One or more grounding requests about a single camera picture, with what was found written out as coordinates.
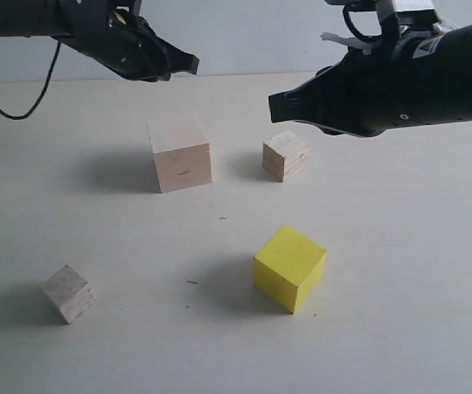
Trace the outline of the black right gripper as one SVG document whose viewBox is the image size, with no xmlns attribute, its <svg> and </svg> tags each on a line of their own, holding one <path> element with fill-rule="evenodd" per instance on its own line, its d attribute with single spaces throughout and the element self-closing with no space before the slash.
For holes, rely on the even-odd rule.
<svg viewBox="0 0 472 394">
<path fill-rule="evenodd" d="M 378 34 L 359 29 L 353 15 L 342 13 L 348 30 L 372 44 L 372 52 L 348 48 L 338 64 L 270 95 L 272 123 L 297 121 L 326 135 L 373 138 L 392 128 L 465 120 L 465 94 L 447 71 L 455 30 L 437 11 L 378 19 Z"/>
</svg>

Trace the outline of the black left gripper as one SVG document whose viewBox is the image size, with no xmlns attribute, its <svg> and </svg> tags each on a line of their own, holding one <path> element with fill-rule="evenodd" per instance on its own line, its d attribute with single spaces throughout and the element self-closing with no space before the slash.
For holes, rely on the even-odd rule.
<svg viewBox="0 0 472 394">
<path fill-rule="evenodd" d="M 199 59 L 157 37 L 140 15 L 141 1 L 60 1 L 66 33 L 55 39 L 126 80 L 169 81 L 196 75 Z"/>
</svg>

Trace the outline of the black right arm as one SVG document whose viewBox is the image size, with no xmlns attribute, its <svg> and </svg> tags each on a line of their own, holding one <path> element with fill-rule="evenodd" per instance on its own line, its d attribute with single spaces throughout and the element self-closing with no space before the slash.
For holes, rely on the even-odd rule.
<svg viewBox="0 0 472 394">
<path fill-rule="evenodd" d="M 296 121 L 328 135 L 370 138 L 384 131 L 472 121 L 472 25 L 446 23 L 430 1 L 344 1 L 342 15 L 373 11 L 378 35 L 322 39 L 343 59 L 268 99 L 271 121 Z"/>
</svg>

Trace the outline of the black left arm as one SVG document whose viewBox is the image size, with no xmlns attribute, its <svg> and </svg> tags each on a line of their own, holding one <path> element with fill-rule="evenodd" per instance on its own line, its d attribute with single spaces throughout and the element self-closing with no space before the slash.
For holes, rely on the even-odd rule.
<svg viewBox="0 0 472 394">
<path fill-rule="evenodd" d="M 0 1 L 0 37 L 48 36 L 126 80 L 158 82 L 199 59 L 160 38 L 140 15 L 141 1 Z"/>
</svg>

